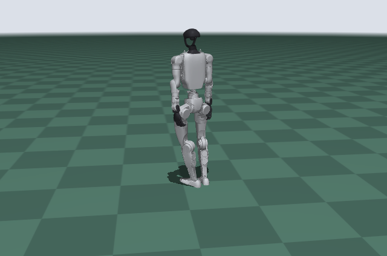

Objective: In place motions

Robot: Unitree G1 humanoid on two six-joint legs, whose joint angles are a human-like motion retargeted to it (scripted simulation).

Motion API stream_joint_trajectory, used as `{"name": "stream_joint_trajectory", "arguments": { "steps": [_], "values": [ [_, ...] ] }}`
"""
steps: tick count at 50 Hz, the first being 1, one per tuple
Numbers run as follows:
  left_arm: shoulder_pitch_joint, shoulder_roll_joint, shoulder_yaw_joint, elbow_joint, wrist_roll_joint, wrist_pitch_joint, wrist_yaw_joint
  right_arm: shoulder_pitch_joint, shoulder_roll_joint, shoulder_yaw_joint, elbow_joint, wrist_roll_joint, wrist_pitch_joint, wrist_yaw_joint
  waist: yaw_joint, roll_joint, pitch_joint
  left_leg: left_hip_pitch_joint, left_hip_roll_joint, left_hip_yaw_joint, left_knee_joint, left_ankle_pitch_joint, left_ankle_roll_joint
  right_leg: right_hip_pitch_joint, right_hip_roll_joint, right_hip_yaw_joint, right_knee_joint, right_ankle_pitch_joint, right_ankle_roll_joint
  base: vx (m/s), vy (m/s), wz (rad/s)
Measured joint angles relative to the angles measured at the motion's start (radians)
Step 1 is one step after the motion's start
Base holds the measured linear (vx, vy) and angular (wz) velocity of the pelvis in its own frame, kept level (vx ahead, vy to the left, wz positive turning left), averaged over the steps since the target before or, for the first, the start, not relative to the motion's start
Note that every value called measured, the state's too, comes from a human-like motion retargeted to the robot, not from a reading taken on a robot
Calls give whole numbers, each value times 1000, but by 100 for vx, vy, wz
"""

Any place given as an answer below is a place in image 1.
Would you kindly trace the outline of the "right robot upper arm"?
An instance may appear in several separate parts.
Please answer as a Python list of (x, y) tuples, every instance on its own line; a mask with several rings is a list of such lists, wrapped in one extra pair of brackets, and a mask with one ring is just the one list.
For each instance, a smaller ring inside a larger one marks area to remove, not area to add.
[(211, 54), (206, 55), (206, 80), (204, 81), (205, 84), (209, 84), (212, 82), (212, 62), (213, 62), (213, 56)]

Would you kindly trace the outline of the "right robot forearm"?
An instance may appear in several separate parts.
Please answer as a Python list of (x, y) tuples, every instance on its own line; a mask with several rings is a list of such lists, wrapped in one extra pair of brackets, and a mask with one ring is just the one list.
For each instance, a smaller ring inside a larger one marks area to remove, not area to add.
[(205, 102), (210, 103), (210, 98), (212, 98), (212, 88), (213, 88), (213, 80), (209, 84), (205, 84)]

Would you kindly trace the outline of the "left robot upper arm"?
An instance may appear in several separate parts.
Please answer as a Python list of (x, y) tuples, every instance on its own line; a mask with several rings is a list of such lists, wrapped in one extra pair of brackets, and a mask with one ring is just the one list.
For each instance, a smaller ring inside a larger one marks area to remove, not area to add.
[(183, 63), (183, 54), (177, 55), (172, 57), (171, 59), (171, 64), (172, 64), (172, 75), (173, 75), (173, 80), (176, 83), (176, 87), (180, 87), (181, 82), (180, 82), (180, 75), (181, 75), (181, 67), (180, 65)]

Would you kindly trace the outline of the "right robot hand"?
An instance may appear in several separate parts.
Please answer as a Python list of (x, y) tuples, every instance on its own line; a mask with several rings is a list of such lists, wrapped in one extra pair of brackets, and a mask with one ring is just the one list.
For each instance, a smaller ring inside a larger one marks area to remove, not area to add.
[[(208, 104), (208, 106), (210, 106), (212, 104), (212, 98), (210, 98), (210, 103), (206, 103), (206, 104)], [(210, 106), (210, 111), (209, 111), (208, 115), (206, 115), (206, 116), (207, 116), (207, 119), (210, 119), (212, 117), (212, 107), (211, 106)]]

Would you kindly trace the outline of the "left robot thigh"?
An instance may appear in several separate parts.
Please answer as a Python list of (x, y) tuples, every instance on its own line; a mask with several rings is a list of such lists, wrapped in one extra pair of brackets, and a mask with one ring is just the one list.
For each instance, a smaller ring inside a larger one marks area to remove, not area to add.
[(194, 151), (195, 144), (193, 143), (193, 141), (188, 140), (188, 138), (187, 138), (188, 125), (187, 125), (186, 119), (190, 116), (190, 105), (184, 104), (184, 105), (180, 106), (179, 114), (181, 116), (181, 120), (183, 121), (184, 124), (186, 124), (186, 126), (180, 127), (180, 126), (176, 125), (176, 122), (174, 122), (175, 133), (177, 135), (177, 139), (178, 139), (182, 149), (183, 149), (184, 144), (189, 144), (192, 151)]

